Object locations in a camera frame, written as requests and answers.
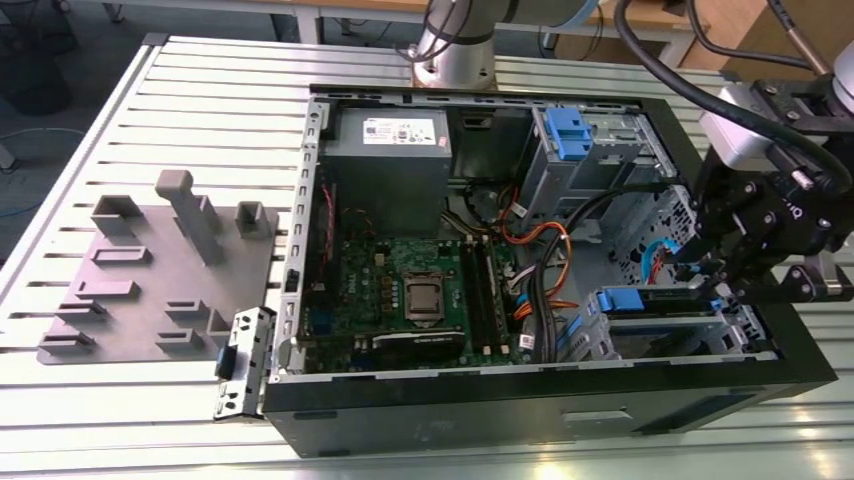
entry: blue latch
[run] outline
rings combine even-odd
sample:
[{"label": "blue latch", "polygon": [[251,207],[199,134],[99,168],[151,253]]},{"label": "blue latch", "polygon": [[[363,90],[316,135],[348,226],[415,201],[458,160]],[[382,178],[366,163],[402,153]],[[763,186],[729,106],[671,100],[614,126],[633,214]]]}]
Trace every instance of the blue latch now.
[{"label": "blue latch", "polygon": [[592,127],[575,108],[547,108],[546,129],[558,144],[558,156],[563,161],[579,162],[592,148]]},{"label": "blue latch", "polygon": [[637,288],[609,288],[596,294],[603,312],[643,311],[643,300]]}]

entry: motherboard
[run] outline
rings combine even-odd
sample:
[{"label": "motherboard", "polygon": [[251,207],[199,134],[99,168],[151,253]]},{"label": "motherboard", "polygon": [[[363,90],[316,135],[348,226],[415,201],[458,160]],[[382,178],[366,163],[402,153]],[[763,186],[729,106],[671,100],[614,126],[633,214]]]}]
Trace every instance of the motherboard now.
[{"label": "motherboard", "polygon": [[307,369],[520,363],[502,291],[512,260],[510,248],[488,239],[344,241],[338,292],[307,311]]}]

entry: aluminum extrusion table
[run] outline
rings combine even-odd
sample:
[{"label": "aluminum extrusion table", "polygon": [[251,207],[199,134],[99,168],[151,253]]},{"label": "aluminum extrusion table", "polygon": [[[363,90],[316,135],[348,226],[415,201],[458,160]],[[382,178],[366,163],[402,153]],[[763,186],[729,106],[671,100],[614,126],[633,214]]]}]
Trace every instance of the aluminum extrusion table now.
[{"label": "aluminum extrusion table", "polygon": [[[203,10],[223,10],[231,12],[254,12],[271,15],[292,15],[296,18],[300,41],[303,43],[323,43],[324,18],[342,18],[350,20],[376,20],[380,22],[423,23],[423,12],[411,9],[391,10],[351,6],[323,5],[324,2],[291,1],[291,0],[121,0],[117,3],[103,3],[101,0],[84,0],[104,5],[109,20],[119,23],[123,20],[119,5],[140,5],[155,7],[195,8]],[[499,29],[520,30],[543,34],[543,44],[554,48],[556,35],[571,33],[586,37],[596,36],[595,25],[584,24],[571,28],[538,27],[535,25],[498,24]],[[658,56],[662,62],[671,68],[677,68],[689,53],[697,36],[687,25],[673,25],[670,28],[635,27],[635,35],[641,40],[663,42],[665,48]],[[602,35],[607,38],[618,38],[617,29],[606,25]]]},{"label": "aluminum extrusion table", "polygon": [[[502,90],[665,98],[707,148],[699,111],[637,67],[502,57],[496,71]],[[710,91],[725,84],[715,74],[685,73]],[[306,461],[271,426],[211,422],[214,362],[40,365],[36,344],[93,235],[97,198],[128,193],[161,203],[151,187],[160,169],[175,167],[192,171],[215,205],[260,200],[288,208],[312,82],[408,85],[410,69],[391,51],[368,48],[182,37],[140,48],[0,273],[0,476],[208,479],[252,469],[256,480],[850,477],[847,304],[799,307],[838,382],[685,435],[550,446]],[[279,232],[278,254],[286,239]],[[838,255],[846,269],[851,254]],[[272,307],[283,274],[274,257]]]}]

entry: power supply label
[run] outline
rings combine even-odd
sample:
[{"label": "power supply label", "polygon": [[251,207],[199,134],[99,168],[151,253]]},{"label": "power supply label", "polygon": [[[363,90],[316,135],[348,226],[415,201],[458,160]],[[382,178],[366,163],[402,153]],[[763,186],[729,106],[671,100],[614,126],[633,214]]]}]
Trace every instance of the power supply label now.
[{"label": "power supply label", "polygon": [[436,130],[428,118],[368,118],[366,145],[435,145]]}]

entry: table leg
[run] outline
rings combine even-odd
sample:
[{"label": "table leg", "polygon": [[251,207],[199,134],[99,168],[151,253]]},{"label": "table leg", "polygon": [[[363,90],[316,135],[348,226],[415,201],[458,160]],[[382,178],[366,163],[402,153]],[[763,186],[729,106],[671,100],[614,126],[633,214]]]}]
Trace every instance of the table leg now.
[{"label": "table leg", "polygon": [[323,43],[323,19],[318,7],[294,5],[300,43]]},{"label": "table leg", "polygon": [[665,62],[670,68],[679,68],[685,56],[689,54],[691,45],[694,44],[694,32],[674,33],[667,46],[662,50],[658,59]]},{"label": "table leg", "polygon": [[107,12],[107,18],[112,23],[124,22],[124,15],[121,15],[121,5],[115,3],[101,3],[104,11]]},{"label": "table leg", "polygon": [[543,48],[546,50],[554,50],[556,45],[558,45],[558,34],[546,33],[543,35]]},{"label": "table leg", "polygon": [[342,22],[342,35],[352,35],[352,30],[350,29],[350,19],[348,18],[342,18],[340,19]]}]

